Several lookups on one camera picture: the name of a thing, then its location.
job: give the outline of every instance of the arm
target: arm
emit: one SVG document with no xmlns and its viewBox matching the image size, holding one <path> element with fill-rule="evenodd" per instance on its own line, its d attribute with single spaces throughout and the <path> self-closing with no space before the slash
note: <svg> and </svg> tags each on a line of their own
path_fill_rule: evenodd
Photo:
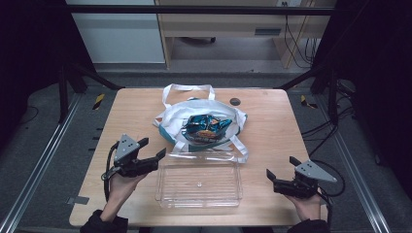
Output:
<svg viewBox="0 0 412 233">
<path fill-rule="evenodd" d="M 127 219 L 117 216 L 121 206 L 136 188 L 137 183 L 147 175 L 124 178 L 114 174 L 110 178 L 109 200 L 103 211 L 95 211 L 81 228 L 82 233 L 121 233 L 127 231 Z"/>
<path fill-rule="evenodd" d="M 329 228 L 321 220 L 321 197 L 314 195 L 309 199 L 286 196 L 296 207 L 301 222 L 288 230 L 288 233 L 329 233 Z"/>
</svg>

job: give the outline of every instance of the blue snack package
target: blue snack package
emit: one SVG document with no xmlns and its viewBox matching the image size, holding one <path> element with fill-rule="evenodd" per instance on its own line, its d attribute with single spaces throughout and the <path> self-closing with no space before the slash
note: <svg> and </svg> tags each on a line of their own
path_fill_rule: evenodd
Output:
<svg viewBox="0 0 412 233">
<path fill-rule="evenodd" d="M 216 143 L 223 138 L 231 119 L 220 120 L 212 115 L 191 116 L 182 129 L 183 136 L 197 144 Z"/>
</svg>

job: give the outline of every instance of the hand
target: hand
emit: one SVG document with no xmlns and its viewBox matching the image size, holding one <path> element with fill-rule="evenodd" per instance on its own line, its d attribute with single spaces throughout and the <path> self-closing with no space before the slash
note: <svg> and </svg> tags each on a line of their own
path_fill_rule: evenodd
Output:
<svg viewBox="0 0 412 233">
<path fill-rule="evenodd" d="M 113 221 L 121 206 L 136 189 L 137 183 L 143 180 L 147 174 L 135 178 L 125 178 L 119 174 L 114 174 L 109 180 L 109 200 L 103 209 L 100 218 L 103 221 Z"/>
<path fill-rule="evenodd" d="M 285 196 L 294 204 L 300 220 L 315 220 L 321 218 L 321 197 L 318 194 L 315 194 L 308 199 Z"/>
</svg>

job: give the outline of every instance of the black and yellow tape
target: black and yellow tape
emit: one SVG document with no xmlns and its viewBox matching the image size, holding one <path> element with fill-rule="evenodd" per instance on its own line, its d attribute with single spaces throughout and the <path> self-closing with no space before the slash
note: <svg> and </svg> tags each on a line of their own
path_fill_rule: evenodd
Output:
<svg viewBox="0 0 412 233">
<path fill-rule="evenodd" d="M 300 104 L 302 104 L 302 106 L 307 106 L 307 107 L 312 108 L 312 109 L 318 109 L 318 105 L 317 104 L 309 104 L 306 101 L 306 97 L 304 95 L 300 95 Z"/>
<path fill-rule="evenodd" d="M 104 98 L 104 94 L 99 94 L 96 98 L 96 102 L 93 105 L 93 110 L 98 110 L 100 107 L 100 104 L 102 103 Z"/>
</svg>

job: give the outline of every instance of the clear plastic container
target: clear plastic container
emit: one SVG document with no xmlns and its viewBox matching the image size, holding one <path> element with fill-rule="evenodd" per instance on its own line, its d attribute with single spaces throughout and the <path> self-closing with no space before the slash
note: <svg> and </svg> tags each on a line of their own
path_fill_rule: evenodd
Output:
<svg viewBox="0 0 412 233">
<path fill-rule="evenodd" d="M 242 198 L 238 153 L 169 153 L 160 162 L 155 199 L 163 208 L 237 207 Z"/>
</svg>

